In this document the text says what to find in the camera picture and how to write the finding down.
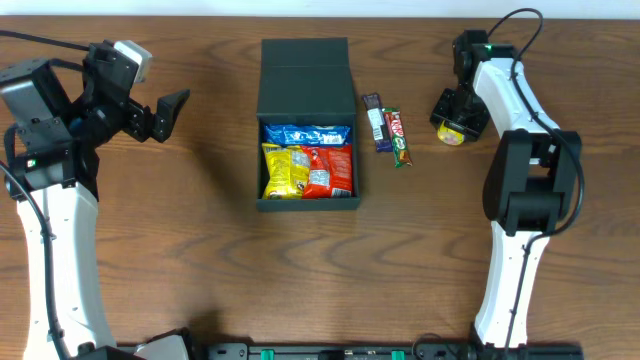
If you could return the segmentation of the yellow plastic jar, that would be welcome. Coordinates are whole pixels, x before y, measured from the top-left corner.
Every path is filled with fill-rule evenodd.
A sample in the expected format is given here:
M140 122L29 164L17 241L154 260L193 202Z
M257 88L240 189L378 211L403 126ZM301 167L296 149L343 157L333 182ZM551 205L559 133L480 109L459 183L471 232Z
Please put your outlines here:
M459 146L465 141L465 136L446 126L444 122L437 129L437 137L445 144Z

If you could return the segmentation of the red KitKat bar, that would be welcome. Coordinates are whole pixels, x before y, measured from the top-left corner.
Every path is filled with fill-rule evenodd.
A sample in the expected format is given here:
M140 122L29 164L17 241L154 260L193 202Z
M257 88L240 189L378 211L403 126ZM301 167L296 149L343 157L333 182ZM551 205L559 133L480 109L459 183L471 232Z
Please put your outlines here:
M398 108L385 107L382 109L382 112L390 134L395 167L412 166L413 162L404 134L400 110Z

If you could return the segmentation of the dark purple chocolate bar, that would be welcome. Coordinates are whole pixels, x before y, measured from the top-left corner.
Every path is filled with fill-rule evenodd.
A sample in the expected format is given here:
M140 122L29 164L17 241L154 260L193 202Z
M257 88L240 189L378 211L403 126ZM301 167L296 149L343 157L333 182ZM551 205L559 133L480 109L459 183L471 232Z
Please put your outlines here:
M382 111L382 102L378 93L361 96L366 111L377 152L392 152L391 138Z

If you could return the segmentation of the blue Oreo cookie pack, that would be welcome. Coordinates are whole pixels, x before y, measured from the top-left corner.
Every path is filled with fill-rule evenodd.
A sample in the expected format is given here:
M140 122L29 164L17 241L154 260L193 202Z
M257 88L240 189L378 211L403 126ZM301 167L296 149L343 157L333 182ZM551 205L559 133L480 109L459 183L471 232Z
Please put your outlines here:
M263 131L266 142L282 146L340 146L349 141L351 128L338 125L267 124Z

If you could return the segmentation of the yellow snack bag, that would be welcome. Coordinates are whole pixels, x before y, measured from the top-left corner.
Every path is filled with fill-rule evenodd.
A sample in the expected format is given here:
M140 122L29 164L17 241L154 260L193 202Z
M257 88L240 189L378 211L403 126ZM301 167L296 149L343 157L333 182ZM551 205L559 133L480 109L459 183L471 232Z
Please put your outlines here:
M300 146L282 147L263 143L269 181L264 200L299 200L310 176L310 159Z

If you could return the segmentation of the black box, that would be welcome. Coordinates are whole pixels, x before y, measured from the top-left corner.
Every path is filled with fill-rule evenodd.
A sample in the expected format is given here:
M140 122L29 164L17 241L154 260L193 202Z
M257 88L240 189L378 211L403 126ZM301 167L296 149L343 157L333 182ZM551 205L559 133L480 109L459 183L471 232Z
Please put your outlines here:
M267 124L341 125L350 128L353 190L349 198L264 200L269 180L262 151L257 160L260 212L355 210L361 198L357 100L345 38L264 39L256 110L258 142Z

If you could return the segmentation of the red snack bag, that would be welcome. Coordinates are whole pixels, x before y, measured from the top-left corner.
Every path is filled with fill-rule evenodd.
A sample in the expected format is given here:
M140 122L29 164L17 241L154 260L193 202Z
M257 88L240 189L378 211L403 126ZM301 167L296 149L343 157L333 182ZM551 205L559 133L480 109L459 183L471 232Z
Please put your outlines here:
M310 159L303 199L349 198L353 194L352 146L303 146Z

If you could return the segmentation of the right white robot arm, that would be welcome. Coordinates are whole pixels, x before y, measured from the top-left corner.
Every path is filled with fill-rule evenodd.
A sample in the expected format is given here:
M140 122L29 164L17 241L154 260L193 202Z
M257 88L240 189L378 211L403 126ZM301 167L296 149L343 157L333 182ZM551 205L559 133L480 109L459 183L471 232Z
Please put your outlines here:
M430 121L448 145L477 140L492 123L500 141L483 186L492 229L487 287L474 320L483 347L526 345L526 321L540 257L584 186L581 139L563 131L531 90L521 56L490 42L485 30L466 30L452 43L456 88L444 89Z

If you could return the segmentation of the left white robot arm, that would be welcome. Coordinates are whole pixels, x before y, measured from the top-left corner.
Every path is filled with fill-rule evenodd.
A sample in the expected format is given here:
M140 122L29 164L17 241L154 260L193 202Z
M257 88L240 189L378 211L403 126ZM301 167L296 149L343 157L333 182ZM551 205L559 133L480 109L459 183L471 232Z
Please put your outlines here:
M59 59L36 58L4 69L1 96L14 117L4 135L1 168L26 236L30 289L27 359L193 359L189 333L177 329L119 346L110 330L96 259L99 212L97 150L116 134L166 141L188 90L155 108L131 98L151 54L138 44L85 47L76 65L82 94L70 99Z

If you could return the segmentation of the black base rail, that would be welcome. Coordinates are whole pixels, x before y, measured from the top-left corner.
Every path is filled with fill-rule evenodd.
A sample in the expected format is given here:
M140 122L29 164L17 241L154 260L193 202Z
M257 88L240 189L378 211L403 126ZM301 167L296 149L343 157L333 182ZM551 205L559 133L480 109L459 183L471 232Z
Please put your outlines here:
M139 345L133 354L143 359L207 360L583 360L575 345L544 345L503 350L473 344L426 342L403 346L258 346L219 343L187 345L176 336Z

